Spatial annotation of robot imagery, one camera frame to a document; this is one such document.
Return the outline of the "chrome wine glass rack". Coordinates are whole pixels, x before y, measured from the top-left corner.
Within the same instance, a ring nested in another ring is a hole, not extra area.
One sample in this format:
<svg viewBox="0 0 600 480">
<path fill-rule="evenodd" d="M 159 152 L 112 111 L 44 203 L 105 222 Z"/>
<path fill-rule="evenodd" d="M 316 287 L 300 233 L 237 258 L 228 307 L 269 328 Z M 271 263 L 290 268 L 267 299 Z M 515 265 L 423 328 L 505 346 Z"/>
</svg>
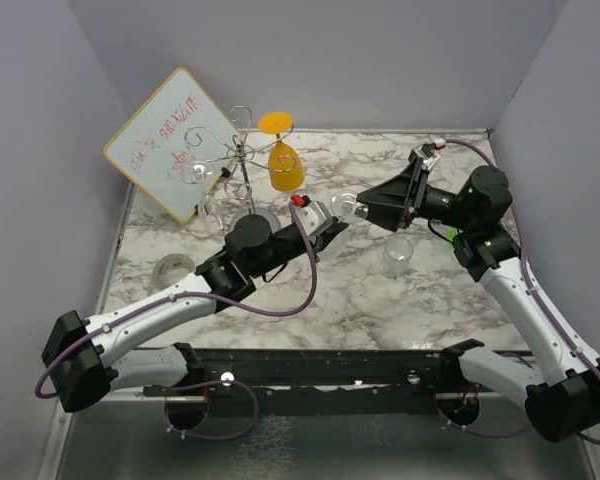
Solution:
<svg viewBox="0 0 600 480">
<path fill-rule="evenodd" d="M 242 203 L 247 214 L 254 214 L 256 212 L 254 188 L 248 167 L 252 165 L 267 172 L 269 176 L 268 157 L 276 137 L 272 135 L 274 140 L 261 147 L 252 146 L 248 143 L 249 135 L 253 126 L 258 128 L 259 120 L 258 122 L 253 121 L 253 112 L 245 105 L 237 105 L 230 109 L 229 121 L 233 125 L 238 125 L 242 117 L 246 118 L 243 130 L 232 135 L 228 140 L 222 139 L 211 128 L 199 125 L 188 128 L 184 133 L 184 140 L 188 147 L 197 149 L 203 145 L 204 137 L 209 136 L 225 149 L 223 154 L 214 153 L 212 156 L 198 157 L 195 160 L 210 161 L 216 167 L 221 167 L 221 176 L 225 179 L 224 192 L 226 197 Z M 286 139 L 293 132 L 294 123 L 291 132 L 283 134 L 283 140 L 286 142 Z"/>
</svg>

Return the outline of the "clear wine glass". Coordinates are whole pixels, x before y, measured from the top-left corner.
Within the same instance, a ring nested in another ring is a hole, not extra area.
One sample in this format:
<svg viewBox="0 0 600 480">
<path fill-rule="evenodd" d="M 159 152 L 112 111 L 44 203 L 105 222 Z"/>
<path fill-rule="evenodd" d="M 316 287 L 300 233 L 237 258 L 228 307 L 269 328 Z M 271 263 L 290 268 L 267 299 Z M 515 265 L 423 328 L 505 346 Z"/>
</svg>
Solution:
<svg viewBox="0 0 600 480">
<path fill-rule="evenodd" d="M 219 177 L 219 171 L 213 162 L 205 160 L 190 160 L 180 170 L 180 180 L 186 187 L 186 197 L 192 202 L 192 210 L 186 222 L 197 214 L 198 207 L 205 203 L 210 189 Z"/>
<path fill-rule="evenodd" d="M 386 276 L 402 276 L 409 271 L 415 253 L 414 244 L 405 237 L 390 237 L 381 255 L 381 273 Z"/>
<path fill-rule="evenodd" d="M 366 219 L 368 207 L 351 191 L 338 191 L 331 198 L 331 211 L 341 222 L 355 224 Z"/>
</svg>

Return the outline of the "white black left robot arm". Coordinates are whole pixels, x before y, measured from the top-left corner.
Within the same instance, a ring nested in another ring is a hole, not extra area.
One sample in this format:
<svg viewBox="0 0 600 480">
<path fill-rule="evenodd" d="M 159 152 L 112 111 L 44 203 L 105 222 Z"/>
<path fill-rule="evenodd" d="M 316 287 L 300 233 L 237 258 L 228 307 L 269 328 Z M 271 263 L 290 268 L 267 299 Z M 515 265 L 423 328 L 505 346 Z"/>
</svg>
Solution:
<svg viewBox="0 0 600 480">
<path fill-rule="evenodd" d="M 34 387 L 35 396 L 56 398 L 66 412 L 75 413 L 118 389 L 156 385 L 182 395 L 194 392 L 201 371 L 178 348 L 159 349 L 135 366 L 135 358 L 144 353 L 142 344 L 229 307 L 273 318 L 305 310 L 317 292 L 319 254 L 349 226 L 322 207 L 320 202 L 292 206 L 290 224 L 278 230 L 272 230 L 265 217 L 248 214 L 226 234 L 219 252 L 175 284 L 110 313 L 87 318 L 76 311 L 61 315 L 41 355 L 45 369 Z M 246 304 L 256 290 L 255 279 L 301 256 L 309 261 L 311 284 L 300 305 L 265 310 Z"/>
</svg>

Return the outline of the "orange plastic wine glass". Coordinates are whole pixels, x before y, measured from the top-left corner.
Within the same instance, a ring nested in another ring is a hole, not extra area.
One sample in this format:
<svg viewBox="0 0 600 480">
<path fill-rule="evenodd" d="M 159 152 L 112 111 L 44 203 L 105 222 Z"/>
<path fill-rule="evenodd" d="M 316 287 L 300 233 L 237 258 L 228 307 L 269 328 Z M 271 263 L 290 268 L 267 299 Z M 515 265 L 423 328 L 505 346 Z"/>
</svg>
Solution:
<svg viewBox="0 0 600 480">
<path fill-rule="evenodd" d="M 271 186 L 279 192 L 292 192 L 304 183 L 304 170 L 297 152 L 283 140 L 290 133 L 293 118 L 287 112 L 271 112 L 258 122 L 262 133 L 274 135 L 276 141 L 269 153 L 268 169 Z"/>
</svg>

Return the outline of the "black metal base rail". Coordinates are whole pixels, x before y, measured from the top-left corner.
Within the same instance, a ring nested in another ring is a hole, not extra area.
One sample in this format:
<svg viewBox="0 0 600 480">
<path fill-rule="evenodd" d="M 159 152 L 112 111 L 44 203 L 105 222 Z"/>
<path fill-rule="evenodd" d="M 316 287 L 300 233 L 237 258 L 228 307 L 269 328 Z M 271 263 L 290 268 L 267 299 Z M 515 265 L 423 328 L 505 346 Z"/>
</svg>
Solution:
<svg viewBox="0 0 600 480">
<path fill-rule="evenodd" d="M 433 415 L 437 397 L 467 391 L 457 358 L 480 344 L 469 339 L 443 350 L 250 350 L 179 343 L 184 378 L 172 387 L 144 380 L 139 396 L 184 416 Z"/>
</svg>

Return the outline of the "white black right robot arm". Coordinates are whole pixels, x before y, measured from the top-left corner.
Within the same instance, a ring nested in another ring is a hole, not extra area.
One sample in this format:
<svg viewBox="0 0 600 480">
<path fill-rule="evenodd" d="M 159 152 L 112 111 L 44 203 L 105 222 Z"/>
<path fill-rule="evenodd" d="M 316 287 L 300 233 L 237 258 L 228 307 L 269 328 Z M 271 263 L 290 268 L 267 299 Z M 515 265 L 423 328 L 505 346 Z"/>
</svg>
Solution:
<svg viewBox="0 0 600 480">
<path fill-rule="evenodd" d="M 428 182 L 439 158 L 425 144 L 393 178 L 358 194 L 366 219 L 387 231 L 416 218 L 456 230 L 459 264 L 501 306 L 535 358 L 533 368 L 512 361 L 478 341 L 446 349 L 441 383 L 461 391 L 484 386 L 520 406 L 535 431 L 559 442 L 600 424 L 600 354 L 569 325 L 531 272 L 526 253 L 501 220 L 512 204 L 506 174 L 492 165 L 475 168 L 457 193 Z"/>
</svg>

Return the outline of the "yellow framed whiteboard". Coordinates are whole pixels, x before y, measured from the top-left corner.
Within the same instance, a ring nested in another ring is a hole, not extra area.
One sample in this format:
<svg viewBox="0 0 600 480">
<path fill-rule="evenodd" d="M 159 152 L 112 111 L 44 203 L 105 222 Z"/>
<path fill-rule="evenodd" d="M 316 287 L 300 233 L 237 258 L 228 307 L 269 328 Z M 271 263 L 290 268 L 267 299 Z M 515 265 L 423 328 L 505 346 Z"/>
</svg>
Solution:
<svg viewBox="0 0 600 480">
<path fill-rule="evenodd" d="M 192 210 L 180 170 L 190 160 L 225 152 L 209 136 L 201 147 L 188 147 L 184 133 L 196 125 L 224 140 L 239 133 L 193 75 L 178 68 L 104 147 L 105 158 L 180 223 Z"/>
</svg>

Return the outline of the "green plastic wine glass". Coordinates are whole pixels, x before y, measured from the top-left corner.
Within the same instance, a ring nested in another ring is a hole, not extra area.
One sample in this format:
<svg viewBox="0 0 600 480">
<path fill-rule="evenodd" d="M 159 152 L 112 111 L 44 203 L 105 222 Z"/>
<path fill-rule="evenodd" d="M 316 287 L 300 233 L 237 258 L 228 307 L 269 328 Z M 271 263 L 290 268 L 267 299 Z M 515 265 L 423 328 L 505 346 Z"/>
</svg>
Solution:
<svg viewBox="0 0 600 480">
<path fill-rule="evenodd" d="M 443 238 L 449 244 L 453 244 L 455 237 L 458 235 L 459 231 L 455 228 L 450 228 L 443 234 Z"/>
</svg>

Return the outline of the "clear tape roll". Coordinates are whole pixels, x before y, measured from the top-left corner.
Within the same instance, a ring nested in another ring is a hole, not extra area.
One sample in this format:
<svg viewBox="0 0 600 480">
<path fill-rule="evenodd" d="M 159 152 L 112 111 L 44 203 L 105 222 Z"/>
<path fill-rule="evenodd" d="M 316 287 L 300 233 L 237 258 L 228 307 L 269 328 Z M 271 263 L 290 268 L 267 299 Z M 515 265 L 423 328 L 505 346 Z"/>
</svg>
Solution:
<svg viewBox="0 0 600 480">
<path fill-rule="evenodd" d="M 181 253 L 169 254 L 162 257 L 155 264 L 151 280 L 158 289 L 163 290 L 184 279 L 195 270 L 194 261 Z"/>
</svg>

